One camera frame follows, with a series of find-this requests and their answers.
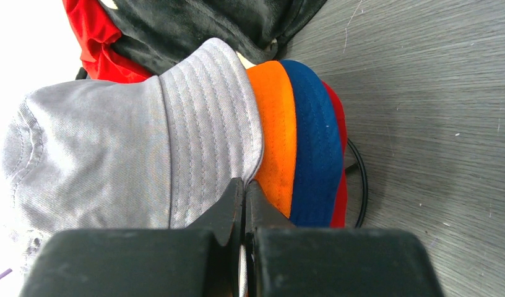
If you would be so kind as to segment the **blue bucket hat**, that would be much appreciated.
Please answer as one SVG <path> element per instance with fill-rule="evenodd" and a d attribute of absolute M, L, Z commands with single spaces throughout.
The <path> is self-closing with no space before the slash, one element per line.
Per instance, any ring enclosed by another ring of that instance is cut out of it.
<path fill-rule="evenodd" d="M 290 79 L 296 111 L 296 167 L 290 221 L 298 227 L 328 227 L 343 170 L 340 132 L 322 80 L 294 60 L 280 62 Z"/>

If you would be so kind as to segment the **orange hat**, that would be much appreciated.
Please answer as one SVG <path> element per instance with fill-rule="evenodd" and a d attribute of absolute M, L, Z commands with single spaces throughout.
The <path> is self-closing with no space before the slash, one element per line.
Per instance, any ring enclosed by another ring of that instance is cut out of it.
<path fill-rule="evenodd" d="M 256 96 L 264 154 L 255 176 L 268 201 L 290 217 L 296 167 L 296 111 L 293 88 L 282 64 L 268 61 L 246 70 Z"/>

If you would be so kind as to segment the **grey bucket hat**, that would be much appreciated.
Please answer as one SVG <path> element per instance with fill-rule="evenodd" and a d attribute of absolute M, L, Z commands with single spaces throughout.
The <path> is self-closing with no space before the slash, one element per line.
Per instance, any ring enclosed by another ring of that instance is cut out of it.
<path fill-rule="evenodd" d="M 13 267 L 27 273 L 56 232 L 185 228 L 263 155 L 254 92 L 238 55 L 212 38 L 134 84 L 75 80 L 18 106 L 1 150 Z"/>

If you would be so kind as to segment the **black wire hat stand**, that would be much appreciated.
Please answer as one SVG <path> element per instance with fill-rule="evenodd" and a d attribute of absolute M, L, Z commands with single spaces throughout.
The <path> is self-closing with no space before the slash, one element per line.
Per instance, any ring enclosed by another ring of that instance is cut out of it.
<path fill-rule="evenodd" d="M 345 169 L 348 183 L 359 186 L 359 190 L 355 191 L 356 194 L 359 194 L 359 197 L 355 199 L 358 206 L 358 212 L 354 227 L 361 228 L 365 222 L 369 204 L 368 173 L 360 151 L 354 142 L 349 138 L 347 139 L 347 147 L 354 160 L 354 162 L 348 165 Z"/>

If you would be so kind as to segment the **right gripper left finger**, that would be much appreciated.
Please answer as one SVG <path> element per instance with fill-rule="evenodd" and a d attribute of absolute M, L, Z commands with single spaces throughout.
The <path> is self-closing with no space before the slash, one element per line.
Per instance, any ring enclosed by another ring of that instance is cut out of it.
<path fill-rule="evenodd" d="M 239 296 L 244 184 L 183 229 L 89 229 L 56 233 L 21 296 Z"/>

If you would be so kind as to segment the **red cloth on blanket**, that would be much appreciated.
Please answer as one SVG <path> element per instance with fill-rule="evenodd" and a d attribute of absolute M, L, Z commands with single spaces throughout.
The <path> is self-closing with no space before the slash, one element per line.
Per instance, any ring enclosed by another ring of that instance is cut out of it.
<path fill-rule="evenodd" d="M 63 6 L 81 47 L 82 66 L 92 79 L 138 83 L 152 76 L 138 63 L 114 51 L 112 45 L 122 32 L 98 1 L 64 0 Z"/>

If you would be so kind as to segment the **black floral plush blanket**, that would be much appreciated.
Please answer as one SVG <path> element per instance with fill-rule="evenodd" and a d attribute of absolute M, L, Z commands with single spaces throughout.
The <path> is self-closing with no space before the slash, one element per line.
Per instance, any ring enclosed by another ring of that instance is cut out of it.
<path fill-rule="evenodd" d="M 325 2 L 121 0 L 100 4 L 121 31 L 114 51 L 152 74 L 161 74 L 211 38 L 221 39 L 252 64 L 272 60 Z"/>

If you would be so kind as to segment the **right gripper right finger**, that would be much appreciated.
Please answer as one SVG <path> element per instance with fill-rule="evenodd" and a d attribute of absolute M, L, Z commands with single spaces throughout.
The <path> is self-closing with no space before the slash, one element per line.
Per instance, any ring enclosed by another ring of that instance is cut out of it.
<path fill-rule="evenodd" d="M 421 241 L 404 230 L 302 228 L 252 182 L 245 195 L 249 296 L 442 296 Z"/>

